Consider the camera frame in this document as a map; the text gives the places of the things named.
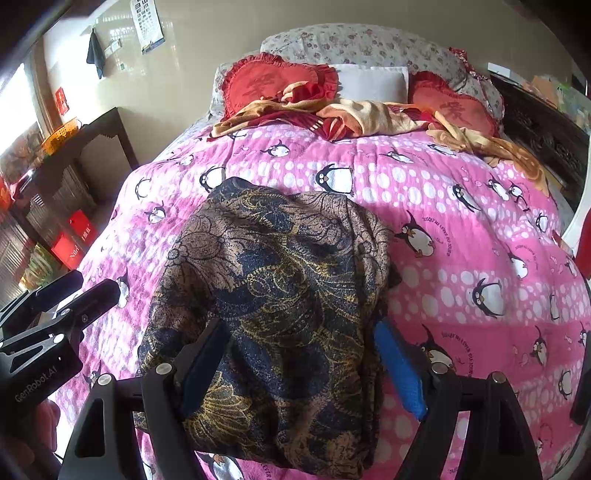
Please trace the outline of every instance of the red pillow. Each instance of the red pillow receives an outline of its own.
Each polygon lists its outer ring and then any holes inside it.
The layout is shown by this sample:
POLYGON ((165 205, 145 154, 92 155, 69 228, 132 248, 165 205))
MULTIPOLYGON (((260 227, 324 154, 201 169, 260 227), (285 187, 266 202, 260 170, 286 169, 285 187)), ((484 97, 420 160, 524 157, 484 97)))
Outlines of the red pillow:
POLYGON ((295 82, 313 82, 333 99, 339 77, 333 67, 289 63, 279 55, 259 53, 237 61, 222 83, 224 119, 230 118, 254 100, 273 98, 295 82))
POLYGON ((408 101, 438 110, 458 127, 478 130, 490 137, 498 135, 498 125, 484 105, 470 95, 454 92, 433 72, 417 72, 411 76, 408 101))

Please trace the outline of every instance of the hanging towel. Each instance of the hanging towel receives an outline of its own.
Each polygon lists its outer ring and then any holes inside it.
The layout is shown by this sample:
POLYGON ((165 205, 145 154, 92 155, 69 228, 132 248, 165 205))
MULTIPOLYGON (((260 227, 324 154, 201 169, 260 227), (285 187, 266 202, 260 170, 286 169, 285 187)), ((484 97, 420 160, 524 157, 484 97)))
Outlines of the hanging towel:
POLYGON ((105 52, 100 46, 99 39, 96 36, 95 29, 92 29, 90 34, 90 43, 88 44, 88 53, 86 55, 86 63, 94 63, 99 79, 103 78, 103 69, 105 68, 105 52))
POLYGON ((377 441, 372 335, 395 273, 388 241, 388 228, 344 195, 286 196, 239 178, 209 194, 168 253, 138 350, 141 375, 211 318, 232 332, 184 422, 197 451, 361 477, 377 441))

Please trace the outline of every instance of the floral headboard cover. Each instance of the floral headboard cover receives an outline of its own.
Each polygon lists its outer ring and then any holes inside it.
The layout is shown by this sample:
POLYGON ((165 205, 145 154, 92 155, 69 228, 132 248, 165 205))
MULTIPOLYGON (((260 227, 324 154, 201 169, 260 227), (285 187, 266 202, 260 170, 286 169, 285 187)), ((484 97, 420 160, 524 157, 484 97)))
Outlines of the floral headboard cover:
MULTIPOLYGON (((363 24, 311 25, 266 38, 261 51, 296 63, 408 66, 410 73, 429 70, 444 78, 456 92, 478 99, 498 122, 503 118, 502 97, 491 82, 471 76, 462 61, 447 48, 397 28, 363 24)), ((223 115, 220 87, 231 66, 232 63, 225 63, 216 71, 210 107, 214 116, 223 115)))

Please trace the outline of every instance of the window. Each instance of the window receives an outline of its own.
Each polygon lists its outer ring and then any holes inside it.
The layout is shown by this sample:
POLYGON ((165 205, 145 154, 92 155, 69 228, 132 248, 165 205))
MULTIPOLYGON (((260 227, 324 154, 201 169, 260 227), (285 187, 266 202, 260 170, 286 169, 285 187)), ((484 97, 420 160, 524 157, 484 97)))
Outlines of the window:
POLYGON ((32 124, 37 122, 31 91, 21 66, 0 93, 0 153, 32 124))

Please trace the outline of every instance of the blue gripper pad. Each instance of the blue gripper pad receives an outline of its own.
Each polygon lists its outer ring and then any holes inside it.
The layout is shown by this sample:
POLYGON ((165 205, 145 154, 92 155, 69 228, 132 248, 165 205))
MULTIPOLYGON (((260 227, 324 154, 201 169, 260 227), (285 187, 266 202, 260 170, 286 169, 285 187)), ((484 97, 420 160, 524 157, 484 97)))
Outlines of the blue gripper pad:
POLYGON ((415 373, 410 361, 383 321, 378 322, 374 328, 374 340, 402 406, 418 421, 422 421, 427 415, 427 405, 423 398, 421 378, 415 373))

